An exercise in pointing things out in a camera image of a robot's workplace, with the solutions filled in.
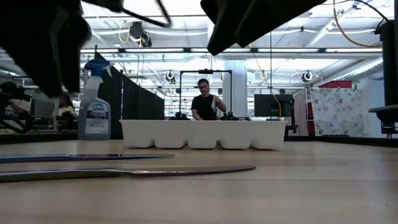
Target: black stand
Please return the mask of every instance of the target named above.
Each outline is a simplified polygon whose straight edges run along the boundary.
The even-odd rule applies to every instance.
[[[228,114],[232,115],[232,70],[209,70],[209,69],[203,69],[203,70],[186,70],[186,71],[180,71],[180,105],[179,105],[179,109],[178,112],[175,114],[174,117],[171,118],[171,120],[190,120],[187,118],[186,114],[181,113],[181,94],[182,94],[182,74],[184,73],[199,73],[199,74],[204,74],[204,75],[212,75],[215,72],[219,73],[219,72],[228,72],[231,75],[231,109],[230,112],[228,112]]]
[[[397,23],[394,21],[386,21],[376,34],[380,34],[382,42],[383,57],[383,75],[384,75],[384,107],[372,108],[370,113],[376,113],[381,121],[381,133],[387,134],[390,138],[392,134],[398,134],[395,123],[398,122],[398,75],[397,75],[397,59],[396,53],[396,32]]]

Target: man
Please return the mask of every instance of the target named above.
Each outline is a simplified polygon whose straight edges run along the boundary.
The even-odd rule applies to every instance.
[[[194,97],[192,101],[192,115],[197,120],[217,120],[216,108],[225,113],[225,104],[217,97],[209,93],[209,82],[202,78],[198,82],[201,95]]]

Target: fluorescent light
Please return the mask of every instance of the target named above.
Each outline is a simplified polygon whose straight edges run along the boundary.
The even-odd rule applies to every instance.
[[[94,49],[81,49],[80,53],[94,53],[95,50]]]
[[[278,90],[278,89],[286,89],[286,90],[303,90],[306,89],[305,87],[299,87],[299,86],[273,86],[272,89],[273,90]],[[268,90],[269,87],[268,86],[248,86],[248,89],[251,90]]]
[[[225,49],[223,52],[250,52],[251,49]]]
[[[183,52],[184,49],[152,49],[152,48],[138,48],[138,49],[126,49],[129,53],[145,53],[145,52]]]
[[[191,49],[191,52],[208,53],[209,51],[206,48],[202,48],[202,49]]]
[[[319,49],[310,48],[296,48],[296,49],[272,49],[273,53],[305,53],[305,52],[318,52]],[[258,52],[271,52],[271,49],[259,49]]]
[[[97,49],[98,53],[119,53],[118,49]]]
[[[250,52],[251,49],[239,49],[239,48],[230,48],[230,49],[225,49],[222,53],[231,53],[231,52]],[[191,52],[196,52],[196,53],[208,53],[209,51],[206,48],[194,48],[191,49]]]
[[[350,49],[326,49],[328,53],[371,53],[371,52],[382,52],[381,48],[350,48]]]

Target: wooden tabletop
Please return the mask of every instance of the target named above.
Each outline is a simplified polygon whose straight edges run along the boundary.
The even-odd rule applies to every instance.
[[[0,145],[0,154],[168,153],[171,159],[0,164],[0,171],[257,165],[232,174],[0,184],[0,223],[398,223],[398,149],[287,142],[283,151],[125,149],[121,141]]]

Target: patterned fabric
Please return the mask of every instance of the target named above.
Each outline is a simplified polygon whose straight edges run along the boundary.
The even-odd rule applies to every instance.
[[[315,135],[364,135],[363,112],[358,90],[319,88],[311,90]]]

